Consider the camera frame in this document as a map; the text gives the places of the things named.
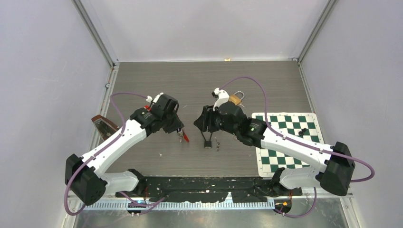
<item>green and white checkered board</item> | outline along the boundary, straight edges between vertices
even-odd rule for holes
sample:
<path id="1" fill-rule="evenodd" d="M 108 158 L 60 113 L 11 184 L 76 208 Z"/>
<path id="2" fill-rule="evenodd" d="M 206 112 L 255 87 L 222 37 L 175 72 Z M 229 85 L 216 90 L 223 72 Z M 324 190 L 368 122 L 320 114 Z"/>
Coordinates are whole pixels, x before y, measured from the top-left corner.
<path id="1" fill-rule="evenodd" d="M 273 127 L 287 130 L 289 134 L 296 135 L 309 141 L 324 143 L 322 133 L 314 113 L 267 113 L 269 122 Z M 252 118 L 264 120 L 264 113 L 253 113 Z M 307 128 L 304 136 L 299 136 L 301 129 Z M 309 166 L 303 161 L 285 155 L 278 151 L 256 148 L 259 176 L 273 177 L 278 168 L 297 169 Z"/>

